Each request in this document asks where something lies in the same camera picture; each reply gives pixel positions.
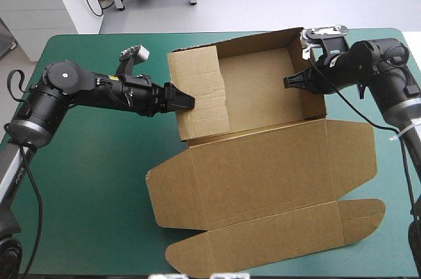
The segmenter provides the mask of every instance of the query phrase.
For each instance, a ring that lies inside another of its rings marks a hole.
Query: cardboard box
[[[382,221],[378,199],[338,201],[376,175],[372,127],[326,120],[322,95],[284,89],[309,66],[301,29],[168,56],[196,106],[177,115],[189,149],[147,185],[160,226],[207,231],[166,250],[180,272],[205,278],[341,247]]]

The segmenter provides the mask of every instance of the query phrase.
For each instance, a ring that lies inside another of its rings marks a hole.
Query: green table
[[[169,80],[166,54],[173,49],[210,43],[249,32],[198,34],[121,34],[56,36],[49,40],[31,83],[45,66],[72,59],[82,67],[113,74],[118,55],[144,44],[150,59],[136,67],[162,84]],[[351,30],[349,43],[398,38],[394,29]],[[421,74],[409,63],[416,79]],[[356,88],[343,92],[373,121],[383,123],[369,92],[360,101]],[[336,95],[326,97],[332,119],[358,120]],[[361,242],[250,270],[254,275],[410,276],[416,275],[407,243],[411,221],[399,144],[376,130],[378,175],[345,198],[377,197],[387,206],[379,229]],[[147,171],[183,151],[174,113],[154,118],[106,109],[77,107],[68,112],[53,141],[40,149],[32,170],[45,202],[43,237],[33,273],[150,274],[174,272],[164,258],[168,245],[196,231],[164,229],[155,223],[145,184]],[[413,168],[412,177],[418,182]],[[24,261],[32,249],[37,205],[25,179],[13,205],[23,233]]]

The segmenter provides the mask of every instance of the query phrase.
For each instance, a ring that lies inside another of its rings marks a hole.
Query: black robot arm
[[[22,256],[20,243],[12,237],[20,232],[11,211],[14,196],[25,172],[32,182],[28,164],[37,149],[51,141],[69,109],[84,105],[154,116],[194,108],[195,99],[170,82],[161,87],[148,75],[132,76],[133,66],[148,56],[141,45],[124,50],[114,76],[84,70],[72,61],[53,63],[39,82],[30,86],[26,99],[17,99],[23,105],[5,126],[11,139],[0,152],[0,278],[17,278]],[[21,75],[22,87],[23,73],[13,71],[8,78],[9,91],[15,72]]]
[[[414,215],[414,222],[409,228],[409,243],[421,276],[421,197],[414,202],[405,154],[406,146],[421,180],[421,90],[407,66],[409,50],[399,40],[392,38],[358,41],[349,48],[345,40],[347,32],[344,26],[303,30],[303,58],[309,59],[311,66],[285,77],[284,85],[313,93],[338,93],[367,121],[339,90],[356,85],[362,99],[368,88],[384,120],[398,129],[378,126],[369,121],[378,128],[393,130],[401,140],[411,214]],[[310,59],[309,51],[312,48],[323,50],[323,55],[315,63]]]

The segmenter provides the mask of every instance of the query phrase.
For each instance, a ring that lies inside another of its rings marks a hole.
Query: box flap
[[[362,240],[384,212],[378,199],[332,201],[193,236],[170,245],[166,259],[196,278],[237,272]]]
[[[218,49],[218,55],[220,59],[223,59],[225,57],[236,57],[238,55],[286,47],[291,41],[293,41],[295,37],[299,36],[300,32],[303,29],[303,27],[296,27],[285,30],[264,32],[260,34],[251,34],[249,36],[228,39],[216,43],[185,47],[174,50],[174,52],[198,49],[201,47],[215,45]]]
[[[195,98],[193,110],[177,114],[181,139],[230,131],[216,47],[170,53],[168,62],[174,85]]]
[[[214,230],[334,201],[375,174],[372,127],[322,119],[190,147],[147,185],[160,226]]]

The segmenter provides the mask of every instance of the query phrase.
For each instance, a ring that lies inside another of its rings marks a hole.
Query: white floor
[[[102,34],[277,30],[294,26],[345,24],[349,28],[394,27],[421,32],[421,0],[124,0],[125,11],[105,11]],[[405,37],[421,66],[421,34]],[[11,119],[16,103],[6,90],[10,70],[31,63],[18,48],[0,60],[0,124]]]

